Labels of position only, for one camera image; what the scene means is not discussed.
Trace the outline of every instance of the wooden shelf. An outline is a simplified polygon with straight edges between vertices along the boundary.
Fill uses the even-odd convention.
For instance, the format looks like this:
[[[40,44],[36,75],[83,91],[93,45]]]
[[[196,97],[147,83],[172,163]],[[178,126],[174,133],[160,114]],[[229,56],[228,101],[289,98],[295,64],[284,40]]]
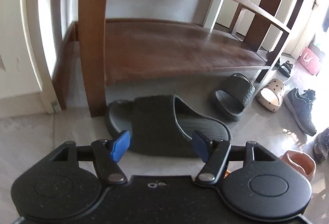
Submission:
[[[222,31],[156,22],[107,22],[105,26],[107,84],[268,68],[246,44]]]

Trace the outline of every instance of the blue gripper pad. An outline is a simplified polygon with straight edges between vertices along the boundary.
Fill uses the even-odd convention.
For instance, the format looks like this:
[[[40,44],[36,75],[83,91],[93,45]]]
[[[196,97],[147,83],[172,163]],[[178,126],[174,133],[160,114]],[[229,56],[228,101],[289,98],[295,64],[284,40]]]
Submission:
[[[111,152],[111,158],[113,161],[118,163],[127,151],[130,145],[130,134],[129,131],[123,130],[120,133],[120,137],[113,142],[113,149]]]
[[[208,151],[210,142],[211,141],[200,131],[195,130],[192,133],[192,148],[204,163],[206,163],[210,157]]]

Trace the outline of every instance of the black circular pad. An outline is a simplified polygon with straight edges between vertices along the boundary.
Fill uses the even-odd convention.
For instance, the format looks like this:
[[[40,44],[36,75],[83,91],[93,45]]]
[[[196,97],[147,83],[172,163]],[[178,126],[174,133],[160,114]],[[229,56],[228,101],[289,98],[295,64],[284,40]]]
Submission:
[[[12,186],[12,199],[21,215],[59,220],[89,209],[100,191],[101,185],[92,173],[81,168],[54,168],[52,172],[40,171],[40,175],[27,171],[20,176]]]
[[[275,160],[253,161],[232,172],[223,180],[220,192],[242,215],[280,221],[302,213],[312,189],[306,178]]]
[[[257,194],[266,197],[275,197],[288,190],[288,182],[274,175],[260,175],[249,182],[250,188]]]

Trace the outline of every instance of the beige slide sandal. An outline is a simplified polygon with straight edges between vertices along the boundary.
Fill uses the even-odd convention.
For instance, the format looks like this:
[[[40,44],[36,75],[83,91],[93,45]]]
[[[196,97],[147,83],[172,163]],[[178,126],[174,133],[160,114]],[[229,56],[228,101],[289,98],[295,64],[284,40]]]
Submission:
[[[276,112],[282,105],[285,85],[278,78],[272,79],[257,93],[257,100],[269,111]]]

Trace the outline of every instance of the shoe sole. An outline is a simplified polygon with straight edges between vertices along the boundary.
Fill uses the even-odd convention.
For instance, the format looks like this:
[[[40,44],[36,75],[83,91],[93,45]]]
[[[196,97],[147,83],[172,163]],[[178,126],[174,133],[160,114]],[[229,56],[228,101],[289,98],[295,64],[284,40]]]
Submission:
[[[285,96],[285,97],[283,98],[283,102],[284,102],[285,105],[287,106],[288,110],[292,113],[292,115],[293,115],[295,121],[297,122],[298,127],[299,127],[303,132],[305,132],[307,135],[314,136],[315,134],[313,134],[313,135],[310,134],[310,132],[308,132],[308,131],[303,127],[302,123],[301,123],[300,120],[298,119],[298,116],[297,116],[297,113],[296,113],[295,109],[293,108],[293,106],[292,106],[292,104],[291,104],[291,102],[290,102],[290,100],[288,99],[287,96]]]

